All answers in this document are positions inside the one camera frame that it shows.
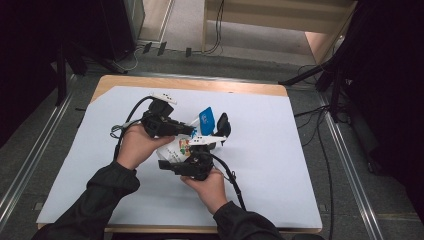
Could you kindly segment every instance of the table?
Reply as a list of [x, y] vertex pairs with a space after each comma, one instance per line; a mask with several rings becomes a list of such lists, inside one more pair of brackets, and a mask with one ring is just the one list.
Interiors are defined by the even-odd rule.
[[[221, 0], [205, 0], [203, 51], [206, 22], [216, 21], [220, 4]], [[315, 61], [321, 64], [347, 30], [356, 4], [352, 0], [225, 0], [222, 21], [305, 31]]]
[[[38, 224], [54, 222], [84, 191], [91, 176], [110, 163], [116, 144], [116, 139], [109, 137], [110, 128], [122, 123], [133, 104], [152, 91], [169, 93], [178, 101], [170, 117], [179, 121], [188, 122], [208, 106], [215, 118], [225, 111], [232, 133], [224, 147], [213, 153], [236, 172], [247, 209], [266, 216], [281, 231], [321, 230], [321, 218], [283, 86], [128, 76], [101, 78]], [[136, 111], [135, 116], [147, 106], [144, 108]], [[267, 120], [269, 126], [260, 112], [273, 112]], [[269, 143], [268, 138], [278, 142]], [[216, 224], [196, 193], [172, 172], [160, 170], [157, 159], [153, 154], [139, 167], [140, 189], [121, 200], [106, 231], [215, 233]], [[231, 184], [225, 184], [229, 200], [238, 204]]]

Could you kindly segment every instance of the blue label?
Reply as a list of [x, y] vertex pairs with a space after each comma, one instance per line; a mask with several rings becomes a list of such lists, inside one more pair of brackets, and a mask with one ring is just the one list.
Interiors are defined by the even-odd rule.
[[199, 114], [200, 132], [203, 136], [208, 136], [215, 129], [215, 119], [213, 118], [212, 108], [208, 107]]

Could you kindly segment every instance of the white paper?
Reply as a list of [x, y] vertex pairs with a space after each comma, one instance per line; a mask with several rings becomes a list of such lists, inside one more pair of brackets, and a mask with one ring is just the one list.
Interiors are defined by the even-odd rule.
[[[170, 117], [181, 122], [190, 123], [209, 106], [216, 119], [228, 114], [231, 135], [213, 153], [235, 171], [248, 210], [277, 227], [322, 228], [288, 97], [139, 87], [114, 87], [89, 105], [38, 223], [54, 222], [94, 173], [112, 161], [117, 140], [109, 136], [111, 127], [123, 124], [133, 106], [151, 92], [177, 100]], [[134, 119], [148, 104], [139, 107]], [[141, 187], [121, 200], [109, 223], [216, 226], [197, 194], [173, 172], [160, 170], [157, 160], [154, 153], [140, 165]], [[238, 205], [232, 185], [225, 184], [228, 199]]]

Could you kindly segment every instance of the white object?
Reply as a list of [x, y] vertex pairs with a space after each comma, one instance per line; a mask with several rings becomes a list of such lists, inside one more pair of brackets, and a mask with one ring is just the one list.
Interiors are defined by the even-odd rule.
[[215, 137], [215, 136], [195, 136], [188, 143], [192, 146], [195, 145], [208, 145], [211, 143], [222, 142], [227, 140], [226, 137]]
[[165, 93], [158, 94], [158, 93], [151, 92], [150, 96], [157, 98], [157, 99], [160, 99], [160, 100], [163, 100], [165, 102], [177, 104], [177, 101], [175, 101], [169, 94], [165, 94]]
[[168, 160], [169, 162], [184, 162], [189, 156], [189, 140], [190, 136], [178, 135], [175, 140], [158, 148], [156, 154], [161, 160]]

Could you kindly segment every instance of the metal rail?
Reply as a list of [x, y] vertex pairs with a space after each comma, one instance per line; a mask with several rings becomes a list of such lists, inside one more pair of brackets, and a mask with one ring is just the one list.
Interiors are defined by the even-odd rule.
[[30, 153], [26, 157], [24, 163], [22, 164], [21, 169], [7, 190], [6, 194], [3, 196], [0, 203], [0, 233], [3, 231], [6, 223], [13, 212], [16, 204], [19, 201], [25, 187], [27, 186], [32, 174], [34, 173], [35, 168], [37, 167], [38, 162], [40, 161], [44, 150], [46, 149], [50, 139], [52, 138], [60, 120], [63, 117], [66, 109], [72, 98], [72, 89], [74, 82], [76, 81], [75, 75], [72, 75], [68, 83], [68, 95], [62, 102], [60, 106], [55, 107], [50, 118], [48, 119], [46, 125], [43, 128], [43, 131], [40, 133], [37, 141], [32, 147]]
[[[328, 99], [324, 94], [320, 94], [320, 102], [322, 106], [329, 104]], [[368, 200], [358, 173], [355, 170], [355, 166], [349, 154], [348, 148], [343, 140], [339, 125], [335, 124], [331, 116], [328, 114], [326, 114], [326, 121], [336, 144], [337, 151], [339, 152], [343, 168], [346, 172], [347, 179], [349, 181], [353, 196], [355, 197], [368, 235], [372, 240], [383, 240], [384, 237], [378, 225], [376, 215], [372, 209], [370, 201]]]

